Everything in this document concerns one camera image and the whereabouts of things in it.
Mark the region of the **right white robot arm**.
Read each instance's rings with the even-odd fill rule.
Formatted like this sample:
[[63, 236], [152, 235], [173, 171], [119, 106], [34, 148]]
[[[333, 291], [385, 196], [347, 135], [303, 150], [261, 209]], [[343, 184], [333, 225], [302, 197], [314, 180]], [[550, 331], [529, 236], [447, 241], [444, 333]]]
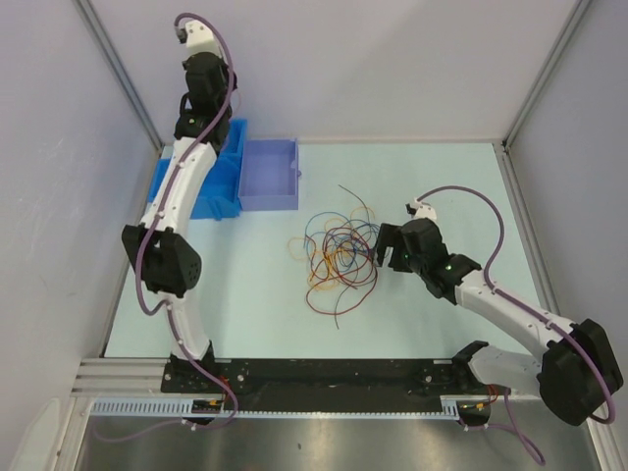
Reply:
[[613, 395], [624, 379], [604, 328], [532, 307], [493, 284], [481, 265], [449, 252], [438, 225], [426, 218], [383, 224], [373, 250], [378, 265], [418, 276], [436, 298], [468, 309], [517, 340], [524, 352], [477, 340], [456, 354], [454, 385], [476, 393], [484, 385], [540, 398], [563, 422], [578, 426], [602, 406], [615, 418]]

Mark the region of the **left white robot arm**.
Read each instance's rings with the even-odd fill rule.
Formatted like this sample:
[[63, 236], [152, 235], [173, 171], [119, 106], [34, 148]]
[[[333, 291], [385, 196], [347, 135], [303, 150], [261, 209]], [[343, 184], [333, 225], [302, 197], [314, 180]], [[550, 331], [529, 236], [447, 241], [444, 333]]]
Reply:
[[202, 259], [186, 234], [202, 184], [228, 140], [236, 75], [220, 53], [195, 53], [183, 68], [187, 92], [180, 103], [173, 156], [155, 199], [137, 225], [124, 227], [122, 241], [140, 309], [148, 316], [165, 311], [173, 355], [192, 359], [183, 368], [183, 381], [203, 393], [215, 385], [217, 369], [202, 359], [210, 340], [192, 294]]

